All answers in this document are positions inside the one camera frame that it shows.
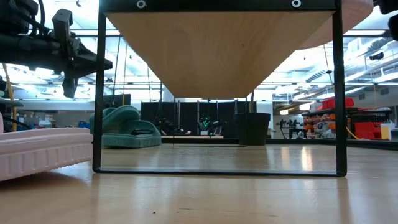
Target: wooden floor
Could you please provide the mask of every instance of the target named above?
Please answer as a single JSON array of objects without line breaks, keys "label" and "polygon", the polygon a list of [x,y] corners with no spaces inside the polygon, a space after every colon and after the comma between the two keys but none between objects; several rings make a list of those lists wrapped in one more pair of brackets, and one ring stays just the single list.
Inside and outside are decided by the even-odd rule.
[{"label": "wooden floor", "polygon": [[[170,167],[172,151],[170,147],[158,152],[157,163],[148,159],[139,165]],[[179,167],[220,169],[334,165],[333,148],[325,146],[268,146],[266,152],[255,151],[237,149],[232,156],[220,149],[227,165],[210,165],[223,161],[223,156],[209,159],[216,154],[210,148],[203,148],[201,159],[192,164],[178,160],[198,157],[193,155],[198,149],[174,161]],[[145,155],[135,153],[137,159]],[[104,151],[104,158],[117,154]],[[127,151],[119,154],[133,158]],[[83,163],[0,182],[0,223],[397,223],[398,152],[350,148],[348,155],[345,178],[94,174],[91,165]]]},{"label": "wooden floor", "polygon": [[336,169],[335,146],[250,146],[163,144],[143,149],[104,149],[102,166],[109,168],[185,170]]}]

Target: white wall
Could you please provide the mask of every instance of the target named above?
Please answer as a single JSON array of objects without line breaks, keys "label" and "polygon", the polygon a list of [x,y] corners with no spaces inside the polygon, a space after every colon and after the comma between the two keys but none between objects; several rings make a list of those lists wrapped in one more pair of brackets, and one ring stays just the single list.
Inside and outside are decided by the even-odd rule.
[{"label": "white wall", "polygon": [[[274,133],[274,139],[283,139],[283,135],[280,131],[280,126],[276,125],[276,123],[279,123],[281,120],[284,121],[289,121],[289,120],[297,120],[297,122],[302,123],[303,122],[303,116],[301,115],[276,115],[274,116],[274,130],[276,133]],[[285,137],[289,138],[289,130],[288,129],[283,129],[283,132],[285,133]]]},{"label": "white wall", "polygon": [[355,107],[383,107],[398,105],[398,86],[386,86],[389,89],[389,94],[380,95],[380,90],[376,92],[376,97],[373,91],[365,91],[365,99],[360,100],[358,96],[353,97]]}]

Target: black curtain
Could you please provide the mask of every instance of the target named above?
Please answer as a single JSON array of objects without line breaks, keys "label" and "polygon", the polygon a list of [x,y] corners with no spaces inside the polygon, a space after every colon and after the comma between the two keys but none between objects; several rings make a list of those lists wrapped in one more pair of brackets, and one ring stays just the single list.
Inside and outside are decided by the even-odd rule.
[{"label": "black curtain", "polygon": [[224,138],[237,138],[234,124],[235,102],[218,103],[218,114],[220,121],[227,122],[222,131]]},{"label": "black curtain", "polygon": [[158,112],[159,103],[141,103],[141,120],[154,122]]},{"label": "black curtain", "polygon": [[217,121],[217,103],[199,103],[199,118],[210,117],[210,121]]},{"label": "black curtain", "polygon": [[198,103],[180,103],[180,128],[191,135],[199,135],[197,126]]}]

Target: ceiling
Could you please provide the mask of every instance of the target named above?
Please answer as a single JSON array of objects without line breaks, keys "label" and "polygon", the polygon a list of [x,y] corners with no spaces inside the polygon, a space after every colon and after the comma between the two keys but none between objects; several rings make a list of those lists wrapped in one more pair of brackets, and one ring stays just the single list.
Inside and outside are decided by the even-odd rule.
[{"label": "ceiling", "polygon": [[[45,5],[45,25],[53,28],[51,18],[58,9],[68,9],[73,12],[73,25],[71,30],[78,34],[84,34],[87,30],[97,29],[98,0],[43,0]],[[391,15],[383,16],[378,7],[355,29],[380,30],[388,29],[387,22]],[[115,30],[107,20],[107,30]],[[82,37],[82,43],[92,52],[96,52],[96,37]],[[345,37],[345,65],[346,90],[351,94],[364,91],[366,85],[378,82],[386,73],[381,68],[393,65],[389,68],[389,78],[383,82],[395,81],[395,59],[397,44],[378,37],[357,38]],[[382,60],[371,61],[369,54],[383,51],[385,57]],[[113,69],[107,70],[105,94],[110,95],[115,88],[115,93],[131,94],[134,100],[158,100],[160,98],[160,80],[147,67],[147,64],[133,51],[122,37],[108,37],[106,39],[106,58],[113,62]],[[10,78],[16,90],[16,98],[20,99],[62,99],[62,76],[53,71],[37,69],[32,72],[27,67],[19,65],[7,65]],[[331,82],[333,74],[329,76],[326,71],[333,70],[333,46],[332,43],[306,50],[294,52],[283,62],[274,73],[269,75],[255,90],[257,100],[319,100],[333,92]],[[4,70],[0,69],[0,75],[4,76]],[[75,98],[78,100],[93,100],[95,97],[95,74],[80,79]]]}]

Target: black partition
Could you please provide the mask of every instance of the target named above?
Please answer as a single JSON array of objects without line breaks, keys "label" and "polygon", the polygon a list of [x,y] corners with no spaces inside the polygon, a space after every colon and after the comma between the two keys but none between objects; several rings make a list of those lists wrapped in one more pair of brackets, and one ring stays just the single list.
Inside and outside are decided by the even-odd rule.
[{"label": "black partition", "polygon": [[216,102],[200,102],[199,103],[199,118],[204,118],[205,116],[210,117],[212,121],[218,119],[217,103]]},{"label": "black partition", "polygon": [[236,102],[227,102],[218,104],[218,117],[222,121],[226,121],[223,127],[222,135],[224,138],[237,138],[236,128],[234,124],[234,114]]},{"label": "black partition", "polygon": [[177,104],[173,102],[163,102],[161,105],[159,102],[153,103],[141,103],[141,120],[156,122],[156,118],[165,118],[172,123],[177,124]]},{"label": "black partition", "polygon": [[191,131],[192,136],[199,135],[198,132],[198,103],[180,103],[180,128]]}]

